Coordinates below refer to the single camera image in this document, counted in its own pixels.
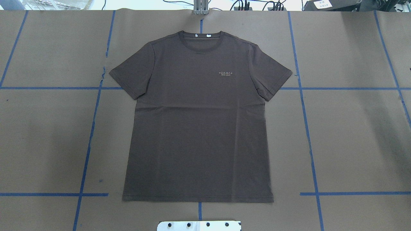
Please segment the dark brown t-shirt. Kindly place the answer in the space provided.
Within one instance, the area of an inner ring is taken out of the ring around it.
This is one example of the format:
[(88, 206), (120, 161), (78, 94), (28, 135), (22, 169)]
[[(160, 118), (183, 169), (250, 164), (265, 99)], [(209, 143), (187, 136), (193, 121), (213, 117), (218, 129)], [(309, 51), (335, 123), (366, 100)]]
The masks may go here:
[(122, 200), (273, 203), (265, 106), (292, 74), (223, 31), (147, 42), (109, 72), (136, 101)]

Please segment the grey aluminium post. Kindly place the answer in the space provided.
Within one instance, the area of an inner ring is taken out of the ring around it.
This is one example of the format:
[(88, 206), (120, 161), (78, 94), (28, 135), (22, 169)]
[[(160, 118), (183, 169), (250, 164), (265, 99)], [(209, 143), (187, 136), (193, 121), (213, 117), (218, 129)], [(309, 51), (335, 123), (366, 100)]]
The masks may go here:
[(194, 15), (209, 14), (209, 0), (194, 0), (193, 1), (193, 14)]

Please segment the white metal base plate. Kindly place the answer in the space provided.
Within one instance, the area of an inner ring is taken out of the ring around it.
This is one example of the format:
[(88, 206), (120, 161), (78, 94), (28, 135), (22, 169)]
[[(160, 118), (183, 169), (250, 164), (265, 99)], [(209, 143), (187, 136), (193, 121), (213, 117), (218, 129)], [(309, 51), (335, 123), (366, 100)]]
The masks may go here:
[(160, 222), (157, 231), (242, 231), (240, 221), (169, 221)]

